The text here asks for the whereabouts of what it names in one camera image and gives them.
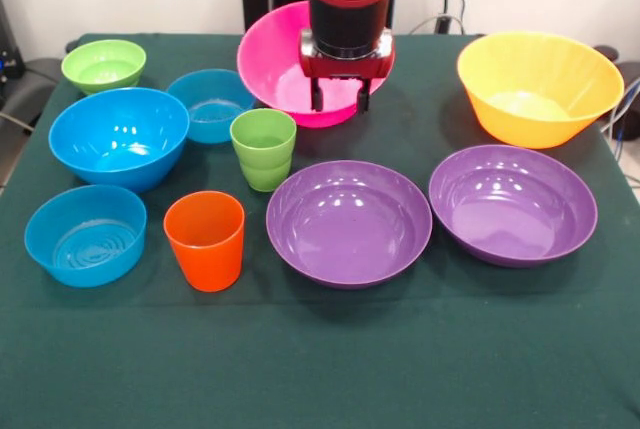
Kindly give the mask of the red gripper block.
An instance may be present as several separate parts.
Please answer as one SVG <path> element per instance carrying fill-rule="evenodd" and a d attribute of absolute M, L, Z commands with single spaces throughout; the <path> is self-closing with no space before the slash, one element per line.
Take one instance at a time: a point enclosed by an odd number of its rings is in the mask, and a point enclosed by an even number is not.
<path fill-rule="evenodd" d="M 318 78 L 357 78 L 361 86 L 356 97 L 358 113 L 369 110 L 371 80 L 384 79 L 391 72 L 395 59 L 395 42 L 392 31 L 384 28 L 374 45 L 374 50 L 357 58 L 336 58 L 320 50 L 312 31 L 300 32 L 299 63 L 304 75 L 310 79 L 311 109 L 322 112 L 323 92 Z"/>

